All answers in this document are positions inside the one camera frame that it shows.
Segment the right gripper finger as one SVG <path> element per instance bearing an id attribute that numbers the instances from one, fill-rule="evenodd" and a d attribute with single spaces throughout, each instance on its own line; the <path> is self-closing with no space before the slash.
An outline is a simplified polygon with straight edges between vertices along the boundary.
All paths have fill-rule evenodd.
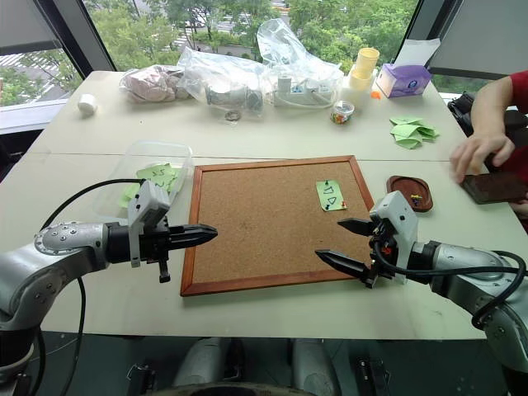
<path id="1" fill-rule="evenodd" d="M 339 220 L 337 224 L 344 229 L 361 236 L 369 237 L 374 233 L 374 223 L 368 219 L 342 219 Z"/>
<path id="2" fill-rule="evenodd" d="M 336 271 L 352 276 L 360 281 L 366 281 L 370 268 L 363 262 L 352 259 L 342 253 L 328 249 L 319 249 L 315 254 Z"/>

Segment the person's bare hand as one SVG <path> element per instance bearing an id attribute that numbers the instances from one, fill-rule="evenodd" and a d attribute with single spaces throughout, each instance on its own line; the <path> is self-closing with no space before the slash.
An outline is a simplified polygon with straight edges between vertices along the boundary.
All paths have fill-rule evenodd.
<path id="1" fill-rule="evenodd" d="M 474 134 L 461 143 L 450 156 L 451 176 L 461 183 L 466 175 L 479 174 L 485 160 L 501 167 L 514 152 L 515 145 L 506 135 Z"/>

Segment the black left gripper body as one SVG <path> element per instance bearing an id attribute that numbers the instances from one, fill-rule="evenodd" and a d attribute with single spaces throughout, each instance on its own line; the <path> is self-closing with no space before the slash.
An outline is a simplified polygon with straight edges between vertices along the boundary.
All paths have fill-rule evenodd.
<path id="1" fill-rule="evenodd" d="M 140 260 L 158 264 L 160 283 L 167 283 L 171 280 L 167 268 L 170 235 L 170 228 L 162 224 L 146 230 L 139 236 Z"/>

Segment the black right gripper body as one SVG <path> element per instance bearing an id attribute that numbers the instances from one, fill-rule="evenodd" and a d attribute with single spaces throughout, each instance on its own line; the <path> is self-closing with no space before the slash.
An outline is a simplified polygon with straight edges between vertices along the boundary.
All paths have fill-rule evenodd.
<path id="1" fill-rule="evenodd" d="M 394 266 L 397 264 L 398 248 L 394 240 L 394 227 L 384 222 L 370 222 L 371 265 L 365 281 L 373 289 L 379 278 L 392 280 L 395 277 Z"/>

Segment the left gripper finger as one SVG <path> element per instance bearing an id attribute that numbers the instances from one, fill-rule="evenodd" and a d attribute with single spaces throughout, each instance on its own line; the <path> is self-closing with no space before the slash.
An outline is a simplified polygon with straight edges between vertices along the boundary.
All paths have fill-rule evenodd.
<path id="1" fill-rule="evenodd" d="M 218 230 L 206 224 L 170 226 L 169 230 L 171 239 L 212 239 L 218 236 Z"/>
<path id="2" fill-rule="evenodd" d="M 214 239 L 215 236 L 210 235 L 177 235 L 171 237 L 171 242 L 169 243 L 170 250 L 180 250 L 185 248 L 192 248 L 194 246 L 199 246 L 203 243 L 209 242 L 211 239 Z"/>

